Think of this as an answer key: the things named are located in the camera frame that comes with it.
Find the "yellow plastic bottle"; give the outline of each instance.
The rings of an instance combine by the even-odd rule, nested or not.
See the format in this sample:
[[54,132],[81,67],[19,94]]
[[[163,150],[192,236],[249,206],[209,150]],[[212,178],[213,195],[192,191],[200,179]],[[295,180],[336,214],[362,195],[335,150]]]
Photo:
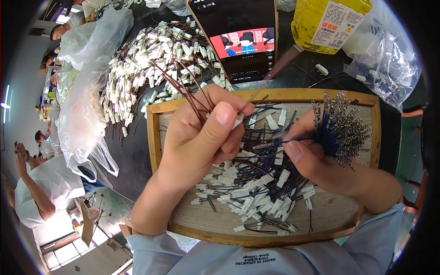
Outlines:
[[371,8],[370,0],[298,0],[291,24],[295,43],[334,55]]

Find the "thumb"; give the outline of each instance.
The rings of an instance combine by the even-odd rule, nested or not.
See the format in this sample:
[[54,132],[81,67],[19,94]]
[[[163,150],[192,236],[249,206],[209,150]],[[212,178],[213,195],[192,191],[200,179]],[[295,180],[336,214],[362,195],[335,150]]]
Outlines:
[[284,151],[303,177],[318,183],[329,175],[329,165],[313,154],[303,143],[297,140],[285,143]]
[[209,161],[229,136],[237,110],[226,102],[218,103],[200,133],[191,141],[191,151],[202,161]]

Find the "cartoon video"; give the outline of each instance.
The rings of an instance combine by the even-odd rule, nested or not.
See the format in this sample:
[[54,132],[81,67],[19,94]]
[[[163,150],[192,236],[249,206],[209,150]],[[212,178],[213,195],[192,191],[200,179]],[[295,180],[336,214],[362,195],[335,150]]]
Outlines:
[[275,29],[247,29],[209,38],[220,59],[275,50]]

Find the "black table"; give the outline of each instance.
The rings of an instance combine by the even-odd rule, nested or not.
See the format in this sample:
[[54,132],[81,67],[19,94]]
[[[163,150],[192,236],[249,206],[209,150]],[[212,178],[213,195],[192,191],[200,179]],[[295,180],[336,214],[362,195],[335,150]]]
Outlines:
[[[175,18],[173,20],[185,19],[173,14],[165,5],[161,5],[159,8],[147,8],[142,3],[133,5],[131,9],[133,10],[135,22],[127,39],[137,36],[141,29],[154,24],[154,21],[167,21],[171,18]],[[293,12],[279,11],[279,57],[294,44],[290,30],[292,19]],[[317,63],[327,68],[329,71],[328,76],[331,76],[342,72],[344,64],[350,64],[351,61],[351,58],[347,57],[342,50],[335,55],[304,51],[271,80],[266,88],[307,88],[316,83],[307,73],[318,81],[324,78],[315,68]],[[248,90],[256,89],[258,84],[259,82],[256,81],[237,84],[237,86],[242,90]],[[374,95],[369,88],[350,76],[324,80],[313,87],[356,91]],[[106,170],[101,169],[113,184],[114,190],[132,201],[137,200],[152,175],[148,151],[147,123],[143,118],[144,114],[140,112],[140,107],[151,97],[154,90],[154,88],[149,88],[148,85],[144,85],[139,89],[138,95],[145,93],[137,110],[137,118],[130,124],[128,136],[122,144],[117,140],[118,134],[116,132],[112,134],[110,130],[105,137],[110,154],[119,166],[119,175],[114,177]],[[380,100],[380,109],[382,134],[379,168],[394,175],[400,150],[401,115],[382,100]],[[132,137],[139,118],[141,121],[137,126],[135,135]]]

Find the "phone screen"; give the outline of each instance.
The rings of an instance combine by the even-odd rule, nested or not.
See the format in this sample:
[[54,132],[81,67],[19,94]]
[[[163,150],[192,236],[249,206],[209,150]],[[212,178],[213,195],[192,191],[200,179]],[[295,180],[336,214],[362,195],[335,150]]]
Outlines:
[[189,0],[231,83],[262,80],[275,65],[274,0]]

